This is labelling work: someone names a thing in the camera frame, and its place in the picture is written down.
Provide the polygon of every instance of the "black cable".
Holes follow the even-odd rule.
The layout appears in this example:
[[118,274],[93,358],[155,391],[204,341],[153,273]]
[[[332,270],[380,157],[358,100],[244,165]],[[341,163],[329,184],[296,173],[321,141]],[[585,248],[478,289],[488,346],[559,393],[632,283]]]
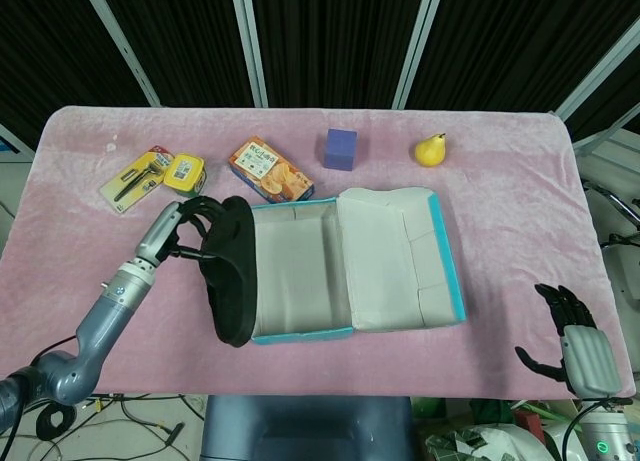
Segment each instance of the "black cable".
[[31,361],[31,364],[29,366],[35,366],[36,363],[38,362],[38,360],[46,353],[48,353],[49,351],[51,351],[53,348],[57,348],[58,346],[60,346],[61,344],[64,344],[66,342],[71,341],[72,339],[75,339],[76,335],[74,334],[73,336],[69,336],[68,338],[63,339],[62,341],[58,341],[57,343],[52,344],[51,346],[47,346],[46,348],[44,348],[42,351],[40,351],[38,354],[36,354],[35,358],[33,358],[33,360]]
[[[8,438],[8,436],[0,436],[0,439],[7,439],[7,438]],[[35,446],[31,450],[31,455],[33,455],[33,451],[35,451],[35,448],[40,446],[40,443],[51,443],[51,444],[53,444],[53,441],[42,441],[41,439],[38,439],[37,436],[32,436],[30,434],[16,434],[16,439],[33,439],[34,441],[37,441],[37,443],[35,444]],[[56,454],[58,455],[59,459],[62,459],[62,452],[60,451],[60,448],[57,448]]]
[[184,394],[181,394],[181,395],[179,395],[178,397],[179,397],[179,398],[180,398],[180,400],[184,403],[184,405],[185,405],[187,408],[189,408],[189,409],[191,410],[191,412],[192,412],[193,414],[195,414],[195,415],[196,415],[196,416],[198,416],[201,420],[203,420],[203,421],[204,421],[204,416],[202,416],[199,412],[197,412],[197,411],[195,410],[195,408],[194,408],[193,406],[191,406],[191,405],[189,404],[189,402],[185,399]]
[[7,208],[7,206],[2,201],[0,201],[0,208],[2,208],[13,219],[16,219],[16,215],[9,211],[9,208]]
[[124,415],[129,418],[131,421],[138,423],[138,424],[142,424],[143,426],[151,426],[154,428],[160,428],[161,430],[163,430],[165,433],[167,433],[168,435],[171,435],[171,433],[173,432],[172,429],[167,428],[166,426],[162,426],[158,423],[154,423],[151,421],[145,421],[144,419],[140,419],[136,416],[134,416],[133,414],[131,414],[129,412],[129,410],[127,409],[127,406],[124,404],[124,401],[120,401],[120,407],[122,408],[122,412],[124,413]]
[[154,454],[161,453],[168,447],[169,446],[163,446],[160,449],[156,449],[155,451],[150,451],[148,453],[140,454],[138,456],[131,456],[129,458],[113,458],[108,456],[98,456],[98,457],[91,457],[91,458],[69,459],[67,461],[133,461],[134,459],[142,459],[142,458],[146,458],[147,456],[153,456]]
[[601,399],[597,403],[594,403],[588,408],[580,411],[576,415],[576,417],[571,420],[571,422],[569,423],[569,426],[567,427],[567,430],[564,432],[564,436],[562,437],[562,461],[567,461],[567,447],[569,445],[569,436],[571,435],[571,432],[576,427],[576,425],[580,422],[580,420],[584,418],[587,414],[589,414],[591,411],[593,411],[594,409],[604,406],[605,404],[613,401],[614,399],[616,398]]
[[87,424],[89,421],[91,421],[93,418],[95,418],[98,414],[100,414],[101,412],[103,412],[105,409],[107,409],[109,406],[111,406],[115,401],[109,401],[100,411],[96,411],[95,413],[93,413],[91,416],[89,416],[87,419],[85,419],[82,423],[80,423],[78,426],[76,426],[75,428],[73,428],[70,431],[67,431],[67,434],[65,434],[62,438],[60,438],[58,441],[56,441],[55,443],[53,443],[53,445],[49,448],[49,450],[44,453],[44,456],[42,456],[40,458],[40,461],[44,461],[47,457],[47,455],[51,452],[52,449],[54,449],[54,447],[58,446],[62,441],[64,441],[65,439],[67,439],[69,436],[71,436],[73,433],[75,433],[76,431],[78,431],[80,428],[82,428],[85,424]]
[[13,421],[11,432],[9,433],[9,437],[7,438],[7,444],[4,445],[4,449],[2,450],[2,454],[0,455],[0,461],[7,460],[7,456],[9,456],[9,451],[11,450],[11,445],[16,439],[16,434],[18,434],[18,427],[20,426],[20,421],[22,420],[22,413],[24,412],[27,392],[29,390],[28,382],[25,378],[23,378],[22,376],[16,376],[16,379],[18,380],[18,384],[20,385],[20,403],[18,405],[16,419]]
[[187,457],[187,455],[184,454],[182,451],[180,451],[173,444],[175,442],[176,438],[178,437],[178,434],[180,434],[180,432],[182,431],[182,428],[184,428],[184,423],[178,423],[176,425],[176,427],[174,428],[173,432],[171,433],[171,436],[169,436],[166,440],[162,439],[162,437],[158,433],[153,431],[148,426],[145,426],[144,424],[137,423],[135,421],[131,421],[129,419],[110,419],[110,420],[107,420],[107,421],[101,421],[99,423],[93,423],[93,424],[89,424],[87,426],[83,426],[82,429],[89,429],[89,428],[94,428],[94,427],[97,427],[97,426],[103,426],[105,424],[112,424],[112,423],[134,423],[134,424],[137,424],[138,426],[146,429],[149,433],[153,434],[153,436],[155,436],[157,439],[159,439],[167,447],[169,447],[169,448],[173,449],[175,452],[177,452],[182,457],[182,459],[184,459],[185,461],[189,461],[189,458]]
[[93,394],[92,396],[89,396],[87,399],[88,400],[94,400],[94,399],[113,399],[115,401],[166,401],[169,399],[179,399],[180,396],[176,395],[176,396],[153,396],[153,397],[149,397],[151,396],[151,393],[148,394],[143,394],[142,396],[124,396],[122,394]]
[[43,399],[43,400],[41,400],[41,401],[36,401],[35,403],[33,403],[33,404],[29,405],[29,407],[28,407],[28,408],[25,408],[25,409],[23,410],[23,412],[22,412],[22,415],[24,416],[25,414],[30,413],[30,412],[32,412],[32,411],[35,411],[36,409],[41,408],[41,407],[43,407],[43,406],[46,406],[46,405],[48,405],[49,403],[51,403],[51,401],[50,401],[50,400],[48,400],[48,399]]

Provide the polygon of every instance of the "blue cube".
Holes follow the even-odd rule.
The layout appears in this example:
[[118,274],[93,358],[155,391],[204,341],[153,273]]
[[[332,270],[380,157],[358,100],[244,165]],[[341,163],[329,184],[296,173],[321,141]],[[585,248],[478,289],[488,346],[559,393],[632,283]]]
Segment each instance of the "blue cube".
[[324,167],[341,171],[353,170],[357,137],[358,133],[355,131],[330,129],[324,147]]

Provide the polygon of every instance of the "snack box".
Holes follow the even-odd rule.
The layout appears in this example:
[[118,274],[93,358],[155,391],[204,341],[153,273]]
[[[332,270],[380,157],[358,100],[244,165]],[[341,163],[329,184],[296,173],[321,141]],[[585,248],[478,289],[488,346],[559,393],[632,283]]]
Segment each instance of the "snack box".
[[270,203],[302,201],[314,191],[311,180],[258,136],[229,158],[231,170]]
[[258,344],[466,319],[436,193],[351,188],[337,198],[253,208]]

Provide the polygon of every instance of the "food package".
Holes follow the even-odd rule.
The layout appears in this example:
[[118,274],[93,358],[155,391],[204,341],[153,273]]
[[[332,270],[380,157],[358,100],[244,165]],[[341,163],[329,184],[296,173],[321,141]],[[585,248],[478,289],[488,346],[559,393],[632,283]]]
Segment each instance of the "food package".
[[314,191],[311,180],[291,162],[252,136],[229,158],[231,170],[270,203],[302,201]]

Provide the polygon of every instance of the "white robotic hand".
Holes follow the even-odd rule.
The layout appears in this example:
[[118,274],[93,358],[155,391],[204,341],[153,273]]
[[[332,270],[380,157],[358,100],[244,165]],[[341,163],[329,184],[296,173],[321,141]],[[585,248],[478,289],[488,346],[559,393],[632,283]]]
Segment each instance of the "white robotic hand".
[[564,286],[536,284],[544,297],[560,336],[560,367],[538,363],[520,346],[516,354],[531,371],[559,382],[580,399],[609,398],[621,389],[620,376],[607,335],[596,328],[591,313]]
[[635,460],[636,449],[626,418],[616,406],[629,404],[628,400],[613,398],[621,390],[621,382],[606,334],[597,329],[585,304],[564,286],[556,289],[537,284],[535,289],[549,305],[558,330],[562,346],[561,366],[541,364],[520,346],[515,348],[516,354],[534,373],[564,382],[578,398],[593,401],[585,403],[585,409],[567,429],[563,461],[566,460],[569,434],[578,421],[589,460]]

